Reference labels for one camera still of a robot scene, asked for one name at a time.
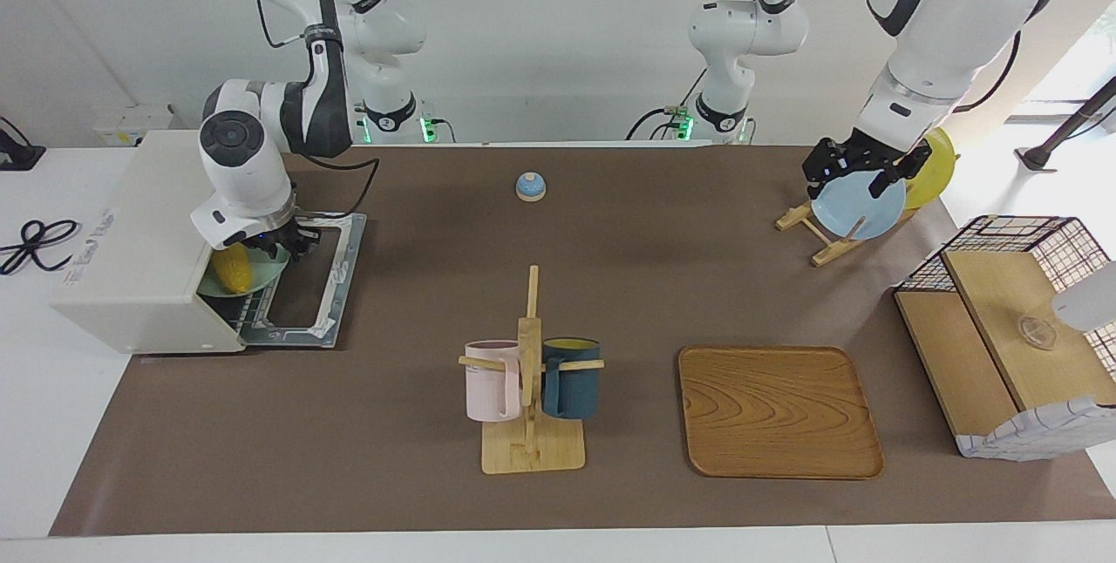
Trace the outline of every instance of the blue mug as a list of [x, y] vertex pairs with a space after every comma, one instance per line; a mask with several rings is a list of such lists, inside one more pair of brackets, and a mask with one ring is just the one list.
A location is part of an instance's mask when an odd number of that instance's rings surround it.
[[600, 370], [558, 371], [564, 362], [600, 357], [600, 343], [589, 338], [561, 337], [542, 342], [542, 412], [558, 419], [588, 419], [597, 412]]

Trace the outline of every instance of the transparent glass base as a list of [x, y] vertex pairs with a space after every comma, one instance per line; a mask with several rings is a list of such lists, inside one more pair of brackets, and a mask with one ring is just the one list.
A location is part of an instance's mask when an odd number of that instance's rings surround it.
[[1019, 317], [1019, 333], [1031, 346], [1050, 351], [1058, 342], [1058, 332], [1049, 322], [1035, 316]]

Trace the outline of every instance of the pink mug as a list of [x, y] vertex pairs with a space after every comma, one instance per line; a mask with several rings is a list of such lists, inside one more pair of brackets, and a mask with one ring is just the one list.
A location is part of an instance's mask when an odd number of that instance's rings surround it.
[[503, 371], [465, 365], [465, 414], [474, 421], [508, 421], [522, 412], [519, 404], [519, 343], [474, 341], [465, 355], [503, 363]]

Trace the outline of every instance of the mug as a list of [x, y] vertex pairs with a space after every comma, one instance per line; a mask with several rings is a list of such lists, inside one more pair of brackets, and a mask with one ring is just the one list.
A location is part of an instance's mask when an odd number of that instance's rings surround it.
[[474, 421], [508, 421], [520, 416], [519, 343], [475, 341], [465, 345], [465, 355], [499, 361], [503, 371], [465, 368], [465, 414]]
[[588, 419], [597, 412], [600, 370], [558, 371], [571, 361], [600, 357], [600, 343], [590, 338], [547, 338], [542, 342], [542, 412], [559, 419]]

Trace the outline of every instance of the white wall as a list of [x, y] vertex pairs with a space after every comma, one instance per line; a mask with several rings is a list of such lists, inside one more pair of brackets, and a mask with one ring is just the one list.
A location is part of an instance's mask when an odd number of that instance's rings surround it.
[[[644, 111], [677, 102], [703, 66], [685, 31], [690, 13], [709, 0], [413, 1], [430, 35], [405, 65], [419, 94], [463, 140], [622, 137]], [[252, 0], [56, 2], [73, 20], [69, 38], [87, 41], [84, 50], [51, 32], [57, 22], [41, 0], [2, 0], [0, 8], [0, 112], [48, 145], [95, 145], [93, 105], [169, 102], [196, 125], [203, 99], [225, 78], [305, 75], [298, 46], [263, 42]], [[1004, 92], [951, 123], [962, 140], [999, 125], [1109, 2], [1055, 0], [1028, 26]], [[892, 50], [864, 0], [806, 8], [812, 31], [800, 54], [751, 60], [760, 142], [846, 135]], [[277, 32], [298, 30], [282, 12], [272, 22]], [[12, 30], [19, 41], [8, 40]]]

